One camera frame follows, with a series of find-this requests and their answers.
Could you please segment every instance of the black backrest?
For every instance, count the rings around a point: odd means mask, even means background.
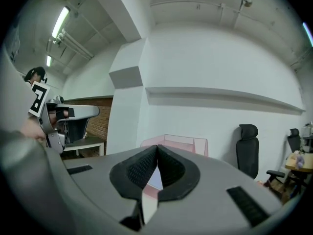
[[[287,137],[287,140],[292,152],[300,150],[301,138],[298,129],[290,129],[290,136]]]
[[[255,179],[259,171],[258,128],[253,124],[240,124],[241,140],[236,144],[238,169]]]

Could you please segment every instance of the chair headrest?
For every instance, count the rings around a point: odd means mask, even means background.
[[[289,137],[297,137],[299,136],[299,130],[294,128],[294,129],[290,129],[290,136]]]
[[[258,128],[253,124],[239,124],[239,126],[241,127],[242,140],[253,139],[259,133]]]

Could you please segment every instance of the white table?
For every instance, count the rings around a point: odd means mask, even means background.
[[[78,150],[99,147],[99,156],[104,156],[104,140],[98,137],[86,137],[85,139],[80,139],[74,143],[70,143],[66,146],[64,151],[76,150],[76,155],[78,156]]]

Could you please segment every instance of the fluorescent light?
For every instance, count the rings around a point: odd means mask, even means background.
[[[67,7],[64,7],[63,10],[61,11],[61,14],[59,15],[57,22],[55,23],[55,26],[52,32],[52,36],[54,38],[57,38],[60,28],[63,24],[63,21],[67,17],[68,13],[69,13],[69,9]]]
[[[51,57],[47,56],[47,66],[50,67],[51,65]]]
[[[308,35],[309,40],[310,40],[310,42],[311,42],[311,45],[312,45],[312,47],[313,47],[313,37],[312,37],[312,34],[310,33],[310,30],[309,30],[309,28],[308,28],[308,26],[307,26],[306,23],[303,23],[302,25],[303,25],[305,31],[307,32],[307,35]]]

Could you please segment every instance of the hand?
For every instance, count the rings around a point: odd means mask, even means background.
[[[68,111],[64,111],[64,116],[68,118]],[[56,126],[57,116],[55,113],[49,114],[49,119],[52,127]],[[32,116],[27,119],[24,125],[21,128],[21,133],[24,136],[33,138],[33,139],[45,139],[45,133],[40,127],[38,120],[35,116]]]

